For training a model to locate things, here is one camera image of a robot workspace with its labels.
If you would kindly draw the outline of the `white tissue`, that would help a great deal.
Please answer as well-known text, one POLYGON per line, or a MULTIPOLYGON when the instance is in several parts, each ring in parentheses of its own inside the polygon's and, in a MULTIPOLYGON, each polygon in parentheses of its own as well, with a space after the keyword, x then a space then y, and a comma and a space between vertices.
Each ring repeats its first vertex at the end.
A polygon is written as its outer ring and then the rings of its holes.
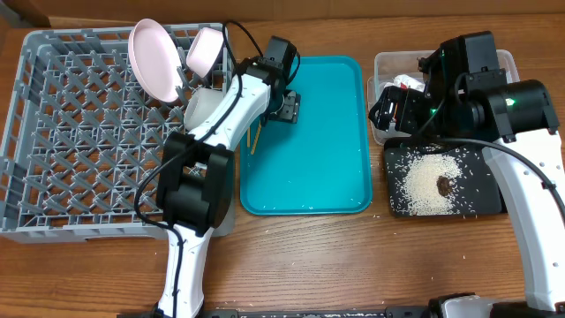
POLYGON ((414 89, 419 92, 424 92, 426 85, 409 75, 400 74, 395 76, 391 81, 385 82, 383 88, 386 87, 400 87, 403 89, 414 89))

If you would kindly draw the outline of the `brown food scrap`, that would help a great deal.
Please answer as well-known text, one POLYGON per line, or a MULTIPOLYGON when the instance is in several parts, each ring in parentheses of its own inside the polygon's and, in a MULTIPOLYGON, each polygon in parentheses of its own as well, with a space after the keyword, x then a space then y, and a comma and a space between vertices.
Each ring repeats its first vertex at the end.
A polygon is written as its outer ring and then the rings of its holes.
POLYGON ((436 186, 439 195, 441 195, 442 197, 448 197, 453 191, 451 180, 445 176, 438 177, 436 186))

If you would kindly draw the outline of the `grey round bowl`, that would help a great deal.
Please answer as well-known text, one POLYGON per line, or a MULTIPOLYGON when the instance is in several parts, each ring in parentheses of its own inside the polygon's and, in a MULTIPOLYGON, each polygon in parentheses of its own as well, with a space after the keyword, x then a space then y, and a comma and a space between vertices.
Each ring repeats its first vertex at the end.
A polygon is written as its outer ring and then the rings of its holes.
POLYGON ((184 115, 186 131, 201 125, 219 106, 223 92, 211 88, 198 88, 188 102, 184 115))

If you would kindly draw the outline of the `pink bowl with rice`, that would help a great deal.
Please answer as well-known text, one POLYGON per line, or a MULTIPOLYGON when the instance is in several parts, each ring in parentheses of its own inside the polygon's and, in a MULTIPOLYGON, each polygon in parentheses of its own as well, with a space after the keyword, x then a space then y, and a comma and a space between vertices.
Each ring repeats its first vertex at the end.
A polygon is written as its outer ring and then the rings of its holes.
POLYGON ((205 78, 222 51, 224 43, 221 31, 204 27, 196 34, 186 57, 188 68, 201 78, 205 78))

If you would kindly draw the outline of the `large white round plate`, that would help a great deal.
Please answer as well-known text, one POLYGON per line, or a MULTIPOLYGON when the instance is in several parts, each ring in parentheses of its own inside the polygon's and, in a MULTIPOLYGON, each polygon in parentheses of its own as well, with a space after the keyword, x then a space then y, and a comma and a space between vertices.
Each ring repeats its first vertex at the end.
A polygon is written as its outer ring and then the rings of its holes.
POLYGON ((183 86, 177 47, 167 30, 152 19, 140 20, 129 34, 128 57, 136 80, 154 99, 174 102, 183 86))

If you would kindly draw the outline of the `red snack wrapper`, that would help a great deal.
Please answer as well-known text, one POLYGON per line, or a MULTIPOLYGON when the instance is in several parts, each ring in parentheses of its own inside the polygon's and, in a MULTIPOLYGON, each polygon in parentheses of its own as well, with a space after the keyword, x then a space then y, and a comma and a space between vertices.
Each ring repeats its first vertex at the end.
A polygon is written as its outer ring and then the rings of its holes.
POLYGON ((402 131, 405 102, 388 101, 385 102, 385 110, 388 112, 388 128, 402 131))

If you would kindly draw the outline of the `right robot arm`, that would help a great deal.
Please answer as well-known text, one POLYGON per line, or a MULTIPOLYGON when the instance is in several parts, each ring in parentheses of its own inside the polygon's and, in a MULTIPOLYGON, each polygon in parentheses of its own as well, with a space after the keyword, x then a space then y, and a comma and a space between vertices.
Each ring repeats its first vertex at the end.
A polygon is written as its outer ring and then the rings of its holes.
POLYGON ((508 214, 522 300, 474 293, 429 302, 431 317, 564 314, 564 164, 559 120, 539 81, 508 82, 493 35, 464 34, 418 61, 425 86, 386 87, 369 111, 384 144, 396 216, 508 214))

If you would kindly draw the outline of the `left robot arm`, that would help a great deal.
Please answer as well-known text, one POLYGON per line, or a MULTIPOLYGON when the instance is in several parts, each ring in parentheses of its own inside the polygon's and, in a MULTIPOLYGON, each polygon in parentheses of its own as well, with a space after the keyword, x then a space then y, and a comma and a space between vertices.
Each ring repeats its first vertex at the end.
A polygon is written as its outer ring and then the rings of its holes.
POLYGON ((253 123, 298 121, 300 95, 288 85, 299 64, 295 45, 271 37, 263 54, 241 62, 229 90, 201 124, 166 139, 156 199, 169 227, 169 255, 155 316, 199 315, 209 242, 233 198, 235 149, 253 123))

